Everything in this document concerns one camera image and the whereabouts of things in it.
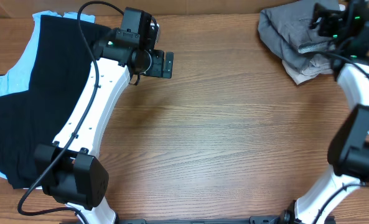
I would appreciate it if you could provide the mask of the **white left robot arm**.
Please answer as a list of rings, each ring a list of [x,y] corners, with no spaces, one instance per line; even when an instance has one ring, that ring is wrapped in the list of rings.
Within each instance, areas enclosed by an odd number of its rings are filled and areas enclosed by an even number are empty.
[[[35,149],[39,173],[61,156],[41,181],[42,190],[64,209],[74,211],[80,223],[119,223],[105,197],[109,174],[98,157],[105,128],[129,81],[129,68],[115,60],[100,58],[92,63],[67,122],[51,144]]]

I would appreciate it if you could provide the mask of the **grey shorts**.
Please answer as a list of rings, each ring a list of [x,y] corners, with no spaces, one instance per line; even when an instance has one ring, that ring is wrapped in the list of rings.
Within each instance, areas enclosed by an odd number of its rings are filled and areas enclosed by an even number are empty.
[[[316,3],[326,9],[339,9],[337,0],[301,0],[266,8],[259,14],[260,39],[283,61],[291,75],[311,77],[332,71],[327,58],[309,54],[327,50],[330,41],[329,37],[321,37],[317,30],[309,28]]]

